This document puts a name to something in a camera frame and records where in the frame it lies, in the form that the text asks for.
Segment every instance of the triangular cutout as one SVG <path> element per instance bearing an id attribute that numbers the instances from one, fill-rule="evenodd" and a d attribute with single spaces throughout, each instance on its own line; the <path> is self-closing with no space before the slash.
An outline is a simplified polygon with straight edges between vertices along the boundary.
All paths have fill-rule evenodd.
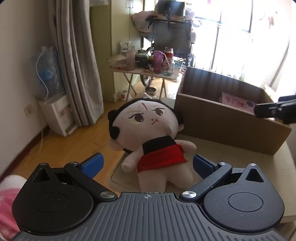
<path id="1" fill-rule="evenodd" d="M 258 182 L 258 183 L 264 182 L 262 177 L 260 176 L 259 172 L 255 168 L 252 168 L 250 170 L 249 174 L 246 177 L 246 180 L 252 181 L 252 182 Z"/>
<path id="2" fill-rule="evenodd" d="M 34 179 L 34 182 L 38 183 L 38 182 L 44 182 L 44 181 L 48 181 L 48 180 L 50 180 L 49 175 L 48 175 L 47 171 L 44 168 L 42 168 L 39 170 L 37 176 Z"/>

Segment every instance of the plush doll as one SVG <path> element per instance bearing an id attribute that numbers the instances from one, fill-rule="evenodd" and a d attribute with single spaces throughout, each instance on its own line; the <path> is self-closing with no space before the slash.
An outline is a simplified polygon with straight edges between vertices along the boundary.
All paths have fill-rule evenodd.
<path id="1" fill-rule="evenodd" d="M 196 146 L 174 140 L 184 128 L 180 113 L 152 99 L 134 99 L 108 113 L 110 141 L 114 150 L 130 153 L 122 162 L 125 172 L 137 170 L 141 192 L 165 192 L 166 182 L 179 188 L 193 183 L 183 153 Z"/>

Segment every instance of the doll's arm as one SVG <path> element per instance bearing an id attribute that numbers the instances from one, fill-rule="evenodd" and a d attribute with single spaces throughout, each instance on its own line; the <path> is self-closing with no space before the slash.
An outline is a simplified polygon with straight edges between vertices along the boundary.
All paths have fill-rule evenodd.
<path id="1" fill-rule="evenodd" d="M 143 148 L 142 145 L 134 152 L 129 154 L 124 161 L 121 164 L 122 170 L 125 172 L 131 172 L 133 171 L 140 160 L 140 158 L 143 156 Z"/>
<path id="2" fill-rule="evenodd" d="M 185 140 L 175 140 L 177 144 L 180 144 L 183 148 L 184 153 L 193 152 L 196 150 L 196 145 L 190 141 Z"/>

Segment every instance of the brown baseboard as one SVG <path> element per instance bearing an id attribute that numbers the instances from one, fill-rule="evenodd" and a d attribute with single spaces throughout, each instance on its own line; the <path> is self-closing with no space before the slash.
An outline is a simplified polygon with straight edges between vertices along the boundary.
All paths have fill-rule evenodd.
<path id="1" fill-rule="evenodd" d="M 49 126 L 43 128 L 43 136 L 45 136 L 49 132 Z M 29 151 L 41 140 L 41 132 L 39 132 L 33 140 L 29 142 L 28 145 L 16 156 L 16 158 L 10 163 L 10 165 L 6 168 L 3 174 L 0 176 L 0 182 L 8 176 L 12 170 L 20 163 L 20 161 L 29 153 Z"/>

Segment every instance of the doll's head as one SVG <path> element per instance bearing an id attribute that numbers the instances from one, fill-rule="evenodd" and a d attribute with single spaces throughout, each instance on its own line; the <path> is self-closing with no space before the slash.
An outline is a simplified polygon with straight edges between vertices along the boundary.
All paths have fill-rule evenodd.
<path id="1" fill-rule="evenodd" d="M 183 117 L 160 100 L 134 99 L 108 113 L 110 142 L 114 150 L 135 151 L 143 143 L 163 136 L 176 137 Z"/>

